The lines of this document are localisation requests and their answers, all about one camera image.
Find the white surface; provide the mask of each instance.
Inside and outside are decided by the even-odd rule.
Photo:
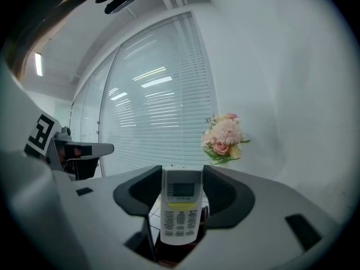
[[[160,269],[124,245],[141,231],[145,221],[128,215],[113,198],[117,185],[133,178],[133,173],[76,182],[70,182],[63,173],[60,175],[63,179],[55,177],[61,187],[60,200],[92,269]],[[94,191],[78,196],[75,189],[84,187]]]
[[[70,126],[70,101],[32,91],[26,91],[26,94],[41,110],[57,119],[62,127]]]
[[[23,152],[42,110],[29,98],[3,60],[0,63],[0,112],[3,118],[0,150]]]
[[[160,208],[160,203],[159,202],[155,202],[152,209],[150,210],[151,214],[154,214],[158,209]]]
[[[160,229],[160,217],[159,216],[156,216],[156,215],[152,215],[150,218],[149,218],[149,221],[150,221],[150,226],[153,226],[155,227],[156,229]]]
[[[178,269],[196,269],[199,261],[201,269],[266,270],[282,265],[304,253],[284,219],[294,213],[302,213],[323,237],[339,227],[324,211],[284,184],[229,169],[223,169],[222,174],[252,189],[254,207],[234,228],[207,230]]]
[[[156,211],[154,212],[154,215],[156,215],[156,216],[159,216],[159,217],[160,217],[160,208],[158,208],[158,210],[156,210]]]
[[[158,238],[160,230],[150,226],[150,231],[151,231],[152,242],[155,245],[156,239]]]

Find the ceiling light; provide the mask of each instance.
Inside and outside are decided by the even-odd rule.
[[[119,104],[116,104],[115,106],[116,106],[116,107],[119,107],[119,106],[124,105],[124,104],[127,104],[127,103],[130,103],[130,100],[125,101],[125,102],[122,102],[122,103],[119,103]]]
[[[43,70],[41,67],[41,54],[35,53],[35,63],[36,63],[36,72],[39,76],[43,75]]]
[[[149,46],[151,44],[155,43],[155,40],[149,42],[148,44],[145,44],[144,46],[141,46],[140,48],[137,48],[136,50],[134,50],[133,52],[131,52],[128,56],[126,56],[124,59],[129,58],[130,56],[136,54],[137,52],[139,52],[140,50],[144,49],[146,46]]]
[[[159,123],[150,123],[151,125],[156,125],[156,124],[172,124],[172,123],[178,123],[177,121],[174,122],[159,122]]]
[[[153,34],[149,35],[149,36],[146,36],[145,38],[142,38],[141,40],[139,40],[138,42],[132,44],[130,47],[126,48],[127,49],[130,49],[131,47],[133,47],[134,45],[136,45],[137,43],[140,43],[141,41],[145,40],[146,38],[149,38],[150,36],[153,36]]]
[[[150,115],[152,114],[159,114],[159,113],[167,113],[167,112],[175,112],[177,110],[169,110],[169,111],[161,111],[161,112],[153,112],[153,113],[149,113]]]
[[[136,80],[142,79],[142,78],[144,78],[144,77],[150,76],[150,75],[152,75],[152,74],[156,74],[156,73],[159,73],[159,72],[163,72],[163,71],[165,71],[165,70],[166,70],[165,67],[160,67],[160,68],[157,68],[157,69],[155,69],[155,70],[153,70],[153,71],[149,71],[149,72],[146,72],[146,73],[144,73],[144,74],[142,74],[142,75],[140,75],[140,76],[137,76],[137,77],[133,78],[133,80],[136,81]]]
[[[162,91],[162,92],[158,92],[158,93],[154,93],[154,94],[145,95],[145,97],[149,97],[149,96],[153,96],[153,95],[161,94],[161,93],[165,93],[165,92],[168,92],[168,91]]]
[[[158,110],[165,110],[165,109],[170,109],[170,108],[176,108],[176,106],[172,106],[172,107],[165,107],[165,108],[157,108],[157,109],[149,109],[148,111],[158,111]]]
[[[128,100],[129,100],[129,98],[126,98],[124,100],[119,101],[119,103],[124,102],[124,101],[128,101]]]
[[[174,104],[176,104],[176,103],[167,103],[167,104],[161,104],[161,105],[148,106],[148,108],[154,108],[154,107],[159,107],[159,106],[168,106],[168,105],[174,105]]]
[[[160,96],[168,96],[168,95],[172,95],[172,94],[175,94],[175,93],[168,93],[168,94],[157,95],[157,96],[154,96],[154,98],[155,98],[155,97],[160,97]]]
[[[127,95],[127,93],[126,92],[123,92],[123,93],[121,93],[121,94],[119,94],[119,95],[116,95],[115,97],[113,97],[113,98],[110,98],[111,100],[116,100],[116,99],[119,99],[119,98],[121,98],[121,97],[124,97],[125,95]]]
[[[164,127],[179,127],[179,125],[169,125],[169,126],[156,126],[157,128],[164,128]]]
[[[164,116],[174,116],[174,115],[177,115],[177,114],[167,114],[167,115],[150,116],[150,118],[164,117]]]
[[[110,91],[109,91],[109,96],[112,95],[112,94],[114,94],[114,92],[115,92],[116,90],[119,90],[119,89],[118,89],[118,88],[114,88],[114,89],[110,90]]]
[[[168,77],[160,78],[160,79],[151,81],[149,83],[143,84],[143,85],[141,85],[141,87],[142,88],[147,88],[147,87],[157,85],[157,84],[160,84],[160,83],[163,83],[163,82],[166,82],[166,81],[170,81],[170,80],[173,80],[173,79],[170,76],[168,76]]]

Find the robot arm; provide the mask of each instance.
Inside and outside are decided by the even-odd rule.
[[[72,180],[94,176],[100,156],[114,152],[108,143],[71,141],[71,131],[42,111],[1,61],[0,99],[3,105],[0,150],[25,152],[45,161],[52,170],[65,171]]]

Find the window blinds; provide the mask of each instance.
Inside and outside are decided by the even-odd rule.
[[[164,20],[119,48],[101,106],[107,176],[148,165],[208,163],[200,147],[211,116],[203,51],[190,13]]]

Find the fluorescent light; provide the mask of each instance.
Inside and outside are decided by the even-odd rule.
[[[128,56],[126,56],[124,59],[129,58],[131,55],[134,55],[135,53],[139,52],[141,49],[144,49],[146,46],[149,46],[151,44],[155,43],[155,40],[149,42],[148,44],[145,44],[144,46],[141,46],[140,48],[137,48],[136,50],[134,50],[133,52],[131,52]]]
[[[35,53],[35,63],[36,63],[36,72],[39,76],[43,75],[43,70],[41,68],[41,54]]]
[[[126,92],[123,92],[123,93],[121,93],[121,94],[119,94],[119,95],[116,95],[115,97],[113,97],[113,98],[110,98],[111,100],[116,100],[116,99],[119,99],[119,98],[121,98],[121,97],[124,97],[125,95],[127,95],[127,93]]]
[[[176,106],[165,107],[165,108],[157,108],[157,109],[149,109],[148,111],[158,111],[158,110],[165,110],[165,109],[170,109],[170,108],[176,108]]]
[[[124,115],[118,115],[118,117],[123,117],[123,116],[128,116],[128,115],[133,115],[133,113],[124,114]]]
[[[160,121],[160,120],[174,120],[174,119],[178,119],[178,118],[162,118],[162,119],[152,119],[150,121]]]
[[[165,93],[165,92],[167,92],[167,91],[162,91],[162,92],[158,92],[158,93],[154,93],[154,94],[145,95],[145,97],[150,97],[150,96],[153,96],[153,95],[156,95],[156,94]]]
[[[152,114],[167,113],[167,112],[176,112],[176,111],[177,111],[177,110],[169,110],[169,111],[154,112],[154,113],[149,113],[149,114],[152,115]]]
[[[119,104],[120,104],[121,102],[128,101],[128,100],[129,100],[129,98],[126,98],[126,99],[124,99],[124,100],[121,100],[121,101],[119,102]]]
[[[125,114],[125,113],[130,113],[130,112],[132,112],[132,110],[130,110],[130,111],[127,111],[127,110],[129,110],[129,109],[120,109],[120,110],[117,110],[115,113],[116,114]]]
[[[125,119],[125,120],[121,120],[121,119],[119,119],[120,120],[120,122],[124,122],[124,121],[132,121],[132,120],[134,120],[134,119]]]
[[[174,105],[176,103],[167,103],[167,104],[161,104],[161,105],[155,105],[155,106],[148,106],[148,108],[154,108],[154,107],[159,107],[159,106],[169,106],[169,105]]]
[[[177,114],[167,114],[167,115],[150,116],[150,118],[164,117],[164,116],[175,116],[175,115],[177,115]]]
[[[147,87],[157,85],[157,84],[160,84],[160,83],[163,83],[163,82],[166,82],[166,81],[170,81],[170,80],[173,80],[173,79],[170,76],[168,76],[168,77],[160,78],[160,79],[151,81],[149,83],[143,84],[143,85],[141,85],[141,87],[142,88],[147,88]]]
[[[164,127],[179,127],[179,125],[169,125],[169,126],[156,126],[157,128],[164,128]]]
[[[167,96],[167,95],[172,95],[172,94],[175,94],[175,93],[168,93],[168,94],[157,95],[157,96],[154,96],[154,97],[152,97],[152,98],[160,97],[160,96]]]
[[[116,104],[115,106],[116,106],[116,107],[119,107],[119,106],[123,107],[122,105],[124,105],[124,104],[126,104],[126,103],[129,103],[129,102],[131,102],[131,101],[130,101],[130,100],[128,100],[128,101],[125,101],[125,102],[122,102],[122,103]]]
[[[148,77],[148,76],[150,76],[150,75],[152,75],[152,74],[156,74],[156,73],[163,72],[163,71],[165,71],[165,70],[166,70],[165,67],[160,67],[160,68],[157,68],[157,69],[155,69],[155,70],[153,70],[153,71],[149,71],[149,72],[146,72],[146,73],[141,74],[141,75],[139,75],[139,76],[136,76],[135,78],[133,78],[133,80],[136,81],[136,80],[142,79],[142,78],[144,78],[144,77]]]
[[[118,88],[114,88],[114,89],[110,90],[110,91],[109,91],[109,96],[111,96],[112,94],[114,94],[114,92],[115,92],[116,90],[119,90],[119,89],[118,89]]]
[[[149,35],[149,36],[146,36],[145,38],[142,38],[141,40],[139,40],[138,42],[132,44],[130,47],[126,48],[127,49],[130,49],[131,47],[133,47],[134,45],[136,45],[137,43],[140,43],[141,41],[145,40],[146,38],[149,38],[150,36],[153,36],[153,34]]]
[[[146,103],[153,103],[153,102],[156,102],[156,101],[165,101],[167,99],[171,99],[171,98],[174,98],[174,96],[169,96],[169,97],[150,97],[150,98],[147,98],[148,100],[146,101]]]
[[[151,125],[155,125],[155,124],[172,124],[172,123],[178,123],[178,121],[174,121],[174,122],[159,122],[159,123],[150,123]]]
[[[119,123],[120,125],[122,125],[122,124],[129,124],[129,123],[134,123],[134,121],[131,121],[131,122],[124,122],[124,123]]]

